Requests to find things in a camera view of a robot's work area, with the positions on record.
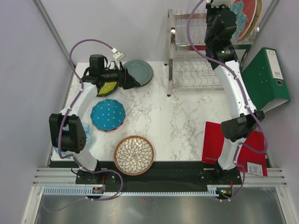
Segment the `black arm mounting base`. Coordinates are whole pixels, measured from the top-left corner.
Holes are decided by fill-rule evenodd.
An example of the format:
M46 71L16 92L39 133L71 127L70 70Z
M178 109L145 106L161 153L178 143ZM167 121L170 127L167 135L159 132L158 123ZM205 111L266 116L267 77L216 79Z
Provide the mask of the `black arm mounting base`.
M91 174L87 171L77 172L76 184L112 186L118 191L123 188L155 190L197 190L209 185L240 185L240 171L220 174L213 165L201 161L156 161L149 170L141 175L131 176L120 172L113 162L101 162L103 173Z

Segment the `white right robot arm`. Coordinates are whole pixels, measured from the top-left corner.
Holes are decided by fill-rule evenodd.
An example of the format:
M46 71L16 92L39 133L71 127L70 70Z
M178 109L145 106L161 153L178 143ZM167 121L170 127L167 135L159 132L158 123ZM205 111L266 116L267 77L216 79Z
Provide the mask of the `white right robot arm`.
M215 180L221 184L231 178L230 171L237 166L237 147L264 119L264 112L258 111L250 100L241 77L238 57L230 40L236 28L236 14L228 7L207 6L206 56L221 81L231 111L231 119L221 122L224 143L216 163L218 169L214 171Z

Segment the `red plate with teal flower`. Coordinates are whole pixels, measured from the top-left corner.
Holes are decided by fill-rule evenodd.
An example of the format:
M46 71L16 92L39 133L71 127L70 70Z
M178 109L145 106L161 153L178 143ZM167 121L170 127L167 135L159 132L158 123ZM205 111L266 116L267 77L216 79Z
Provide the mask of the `red plate with teal flower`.
M230 10L236 14L237 29L232 35L232 41L241 41L249 35L257 7L256 0L235 0Z

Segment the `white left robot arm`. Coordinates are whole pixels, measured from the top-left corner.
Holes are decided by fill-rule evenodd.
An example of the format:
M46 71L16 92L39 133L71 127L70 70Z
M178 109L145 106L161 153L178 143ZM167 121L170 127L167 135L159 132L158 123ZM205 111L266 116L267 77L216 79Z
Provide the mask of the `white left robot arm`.
M82 78L81 87L71 104L60 113L49 117L51 143L58 149L61 159L72 158L82 170L87 171L86 178L91 183L99 183L103 173L97 169L98 160L85 148L87 137L81 119L91 100L95 98L105 83L116 82L127 90L139 87L140 83L125 68L92 69L87 68Z

